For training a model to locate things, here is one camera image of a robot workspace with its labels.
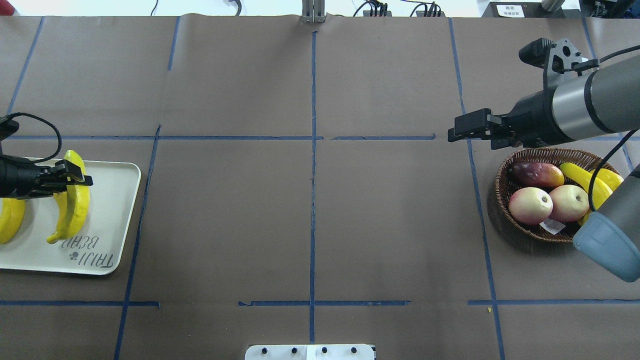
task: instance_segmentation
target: red object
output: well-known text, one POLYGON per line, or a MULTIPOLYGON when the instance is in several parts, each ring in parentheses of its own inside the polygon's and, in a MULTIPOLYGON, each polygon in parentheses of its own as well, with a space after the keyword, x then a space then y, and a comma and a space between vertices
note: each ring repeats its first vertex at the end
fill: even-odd
POLYGON ((15 13, 15 8, 8 0, 0 0, 0 15, 11 16, 15 13))

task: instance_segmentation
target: white label sticker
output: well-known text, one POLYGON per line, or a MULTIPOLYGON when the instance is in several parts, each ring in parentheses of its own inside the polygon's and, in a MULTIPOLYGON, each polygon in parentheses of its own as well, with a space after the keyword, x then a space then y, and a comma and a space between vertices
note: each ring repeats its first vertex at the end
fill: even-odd
POLYGON ((498 15, 502 17, 524 17, 522 6, 520 5, 496 5, 498 15))
POLYGON ((548 232, 552 233, 553 235, 559 233, 562 231, 562 229, 564 229, 566 226, 559 222, 559 221, 555 221, 552 218, 547 218, 545 221, 540 223, 540 226, 542 226, 542 228, 544 230, 547 230, 548 232))

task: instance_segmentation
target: white floor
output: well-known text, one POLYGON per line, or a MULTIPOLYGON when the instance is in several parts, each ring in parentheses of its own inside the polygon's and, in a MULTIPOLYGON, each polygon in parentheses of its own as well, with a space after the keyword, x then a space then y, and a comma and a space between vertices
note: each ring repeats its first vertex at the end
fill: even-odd
MULTIPOLYGON (((241 1, 243 4, 241 15, 245 16, 299 15, 302 12, 301 0, 241 1)), ((144 16, 151 13, 156 0, 10 0, 10 2, 21 15, 144 16)), ((386 0, 386 2, 394 17, 409 16, 416 5, 402 0, 386 0)), ((362 3, 362 0, 326 0, 325 7, 328 13, 352 16, 362 3)), ((437 3, 449 17, 480 17, 489 0, 441 0, 437 3)), ((579 9, 579 0, 566 0, 563 8, 579 9)), ((236 10, 234 0, 158 0, 154 15, 178 16, 186 13, 235 15, 236 10)))

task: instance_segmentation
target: white tray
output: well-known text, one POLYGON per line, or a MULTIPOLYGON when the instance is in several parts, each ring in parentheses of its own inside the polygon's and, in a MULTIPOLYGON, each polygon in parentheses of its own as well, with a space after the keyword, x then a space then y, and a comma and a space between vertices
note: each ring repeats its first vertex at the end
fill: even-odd
MULTIPOLYGON (((52 166, 55 161, 42 164, 52 166)), ((28 200, 20 230, 0 245, 0 268, 106 275, 120 264, 140 185, 140 168, 132 163, 84 164, 94 185, 90 187, 89 214, 80 232, 71 239, 47 243, 56 229, 58 205, 53 197, 28 200)))

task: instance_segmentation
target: brown woven basket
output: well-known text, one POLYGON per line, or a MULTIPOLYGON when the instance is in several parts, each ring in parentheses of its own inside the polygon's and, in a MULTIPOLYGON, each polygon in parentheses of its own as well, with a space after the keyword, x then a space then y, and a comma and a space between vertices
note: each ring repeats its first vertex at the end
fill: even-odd
MULTIPOLYGON (((500 165, 500 168, 498 168, 498 174, 495 177, 495 194, 498 200, 500 212, 502 212, 507 220, 509 220, 516 229, 536 240, 552 243, 572 242, 573 235, 575 235, 578 229, 580 229, 580 226, 576 222, 567 223, 566 227, 561 232, 553 235, 544 230, 540 225, 523 225, 511 216, 511 213, 508 210, 509 199, 513 193, 525 187, 508 176, 507 170, 511 164, 516 161, 539 161, 550 163, 555 166, 559 166, 562 163, 574 163, 585 170, 593 170, 602 161, 602 158, 599 158, 597 155, 591 154, 590 152, 577 149, 544 147, 541 149, 524 149, 516 151, 506 158, 500 165)), ((618 171, 616 171, 616 169, 609 163, 606 163, 604 168, 618 174, 618 171)), ((577 185, 574 181, 568 178, 564 179, 564 183, 577 185)))

